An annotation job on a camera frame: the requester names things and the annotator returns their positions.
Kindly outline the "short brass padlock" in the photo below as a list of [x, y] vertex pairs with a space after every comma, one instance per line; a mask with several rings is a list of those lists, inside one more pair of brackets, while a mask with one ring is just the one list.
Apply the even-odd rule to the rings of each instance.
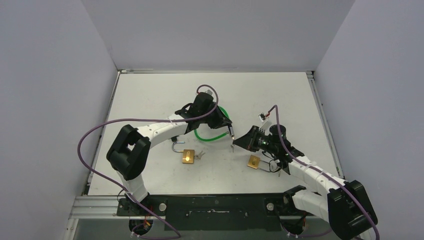
[[175, 141], [172, 143], [171, 149], [175, 153], [182, 154], [181, 162], [183, 164], [193, 164], [195, 160], [194, 149], [176, 149], [176, 145], [184, 144], [184, 141]]

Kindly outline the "long-shackle brass padlock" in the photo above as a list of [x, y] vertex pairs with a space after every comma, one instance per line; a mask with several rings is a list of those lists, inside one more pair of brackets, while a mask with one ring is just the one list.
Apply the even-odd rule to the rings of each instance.
[[255, 155], [249, 156], [247, 166], [255, 170], [273, 173], [271, 163], [269, 161], [262, 160], [260, 157]]

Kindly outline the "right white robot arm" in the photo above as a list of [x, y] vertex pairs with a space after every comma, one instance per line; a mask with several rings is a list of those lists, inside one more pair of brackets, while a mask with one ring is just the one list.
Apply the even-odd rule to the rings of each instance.
[[305, 183], [283, 199], [282, 207], [290, 215], [303, 210], [329, 223], [342, 240], [376, 240], [378, 218], [362, 183], [332, 175], [309, 160], [287, 140], [283, 125], [272, 125], [269, 134], [252, 126], [233, 144], [250, 152], [265, 152], [287, 174]]

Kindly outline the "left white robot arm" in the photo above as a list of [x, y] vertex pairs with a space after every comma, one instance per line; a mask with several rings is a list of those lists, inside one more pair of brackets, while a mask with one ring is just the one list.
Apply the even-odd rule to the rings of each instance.
[[210, 129], [227, 127], [230, 135], [234, 135], [230, 118], [219, 108], [213, 96], [205, 92], [199, 93], [192, 103], [176, 110], [165, 121], [140, 127], [127, 124], [120, 129], [106, 159], [118, 173], [126, 192], [133, 196], [129, 208], [136, 215], [144, 215], [149, 210], [146, 199], [149, 193], [142, 172], [150, 149], [173, 137], [194, 131], [201, 124], [208, 125]]

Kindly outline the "green cable lock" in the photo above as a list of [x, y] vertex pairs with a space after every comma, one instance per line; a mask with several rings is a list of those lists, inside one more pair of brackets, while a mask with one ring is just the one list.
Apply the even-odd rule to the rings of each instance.
[[[227, 117], [227, 118], [229, 118], [230, 116], [229, 116], [229, 114], [228, 114], [228, 112], [223, 108], [223, 107], [221, 107], [221, 106], [219, 106], [219, 109], [223, 112], [223, 114], [224, 114], [224, 116], [225, 117]], [[203, 137], [201, 137], [199, 134], [198, 134], [198, 131], [195, 129], [194, 130], [194, 135], [195, 135], [195, 137], [199, 140], [199, 141], [201, 141], [201, 142], [214, 142], [214, 141], [217, 141], [217, 140], [219, 140], [219, 139], [222, 139], [222, 138], [224, 138], [225, 136], [229, 136], [230, 135], [230, 133], [229, 132], [225, 132], [225, 133], [222, 133], [222, 134], [220, 134], [220, 135], [218, 135], [218, 136], [215, 136], [215, 137], [211, 137], [211, 138], [203, 138]]]

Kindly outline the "silver key pair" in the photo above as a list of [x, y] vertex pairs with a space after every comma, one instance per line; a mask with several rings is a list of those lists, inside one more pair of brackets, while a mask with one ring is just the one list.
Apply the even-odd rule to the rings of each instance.
[[201, 151], [198, 154], [195, 154], [194, 155], [194, 159], [195, 160], [200, 160], [204, 154], [205, 154], [205, 152]]

